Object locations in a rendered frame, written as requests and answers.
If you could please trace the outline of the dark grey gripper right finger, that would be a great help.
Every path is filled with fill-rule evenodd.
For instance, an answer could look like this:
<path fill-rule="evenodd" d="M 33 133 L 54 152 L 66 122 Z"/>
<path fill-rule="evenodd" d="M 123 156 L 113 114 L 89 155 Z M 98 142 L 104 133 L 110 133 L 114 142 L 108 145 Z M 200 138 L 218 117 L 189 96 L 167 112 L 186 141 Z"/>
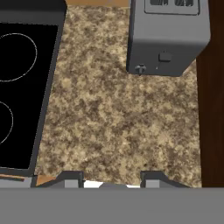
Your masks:
<path fill-rule="evenodd" d="M 169 179 L 162 171 L 141 171 L 140 179 L 141 188 L 186 188 L 186 185 Z"/>

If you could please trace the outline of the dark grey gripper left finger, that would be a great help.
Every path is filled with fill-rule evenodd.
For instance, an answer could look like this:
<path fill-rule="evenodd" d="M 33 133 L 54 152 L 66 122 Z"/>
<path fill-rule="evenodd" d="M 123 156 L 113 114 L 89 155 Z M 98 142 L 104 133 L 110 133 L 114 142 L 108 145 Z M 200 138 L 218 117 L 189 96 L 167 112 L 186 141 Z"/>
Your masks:
<path fill-rule="evenodd" d="M 83 171 L 63 171 L 55 180 L 43 184 L 43 187 L 51 188 L 83 188 Z"/>

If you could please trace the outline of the grey toaster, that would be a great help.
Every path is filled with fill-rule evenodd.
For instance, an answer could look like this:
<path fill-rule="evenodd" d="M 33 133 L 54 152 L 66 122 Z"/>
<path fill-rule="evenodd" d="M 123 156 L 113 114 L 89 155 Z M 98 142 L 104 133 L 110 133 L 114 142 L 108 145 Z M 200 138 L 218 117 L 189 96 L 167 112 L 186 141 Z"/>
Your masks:
<path fill-rule="evenodd" d="M 210 38 L 208 0 L 131 0 L 126 71 L 179 77 Z"/>

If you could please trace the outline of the dark brown wooden cupboard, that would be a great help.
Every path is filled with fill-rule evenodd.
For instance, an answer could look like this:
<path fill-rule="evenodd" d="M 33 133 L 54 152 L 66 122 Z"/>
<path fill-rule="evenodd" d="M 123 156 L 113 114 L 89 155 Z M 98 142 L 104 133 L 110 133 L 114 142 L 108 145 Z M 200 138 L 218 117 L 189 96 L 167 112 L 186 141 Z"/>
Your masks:
<path fill-rule="evenodd" d="M 211 40 L 197 58 L 203 187 L 224 187 L 224 0 L 208 0 Z"/>

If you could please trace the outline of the black hob with grey frame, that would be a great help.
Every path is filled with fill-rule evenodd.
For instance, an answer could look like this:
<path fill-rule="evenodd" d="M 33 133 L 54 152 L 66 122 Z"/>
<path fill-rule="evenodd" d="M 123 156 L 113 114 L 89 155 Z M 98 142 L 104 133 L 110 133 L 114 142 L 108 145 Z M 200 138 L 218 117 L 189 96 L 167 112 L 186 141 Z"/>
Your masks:
<path fill-rule="evenodd" d="M 66 0 L 0 0 L 0 174 L 34 173 Z"/>

